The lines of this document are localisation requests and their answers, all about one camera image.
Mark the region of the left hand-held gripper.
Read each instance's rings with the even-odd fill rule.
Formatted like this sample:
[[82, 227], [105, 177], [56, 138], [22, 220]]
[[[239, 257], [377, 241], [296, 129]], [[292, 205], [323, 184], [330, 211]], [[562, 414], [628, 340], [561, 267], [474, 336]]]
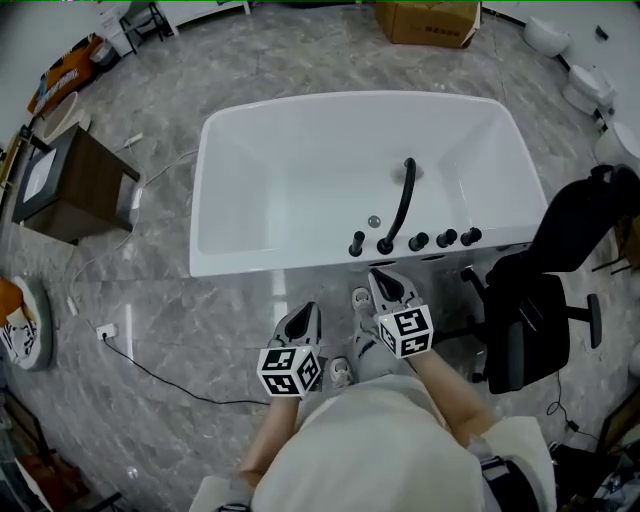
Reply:
[[283, 346], [261, 349], [256, 369], [270, 397], [302, 399], [309, 394], [321, 375], [319, 348], [314, 346], [321, 338], [321, 310], [316, 302], [297, 307], [278, 322], [271, 344]]

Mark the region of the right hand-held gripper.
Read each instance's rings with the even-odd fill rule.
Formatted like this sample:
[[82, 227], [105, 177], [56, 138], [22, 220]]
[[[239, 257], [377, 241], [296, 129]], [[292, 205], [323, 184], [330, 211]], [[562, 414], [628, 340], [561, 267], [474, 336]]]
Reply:
[[370, 269], [368, 281], [383, 345], [396, 359], [429, 351], [433, 321], [428, 305], [416, 298], [413, 283], [387, 269]]

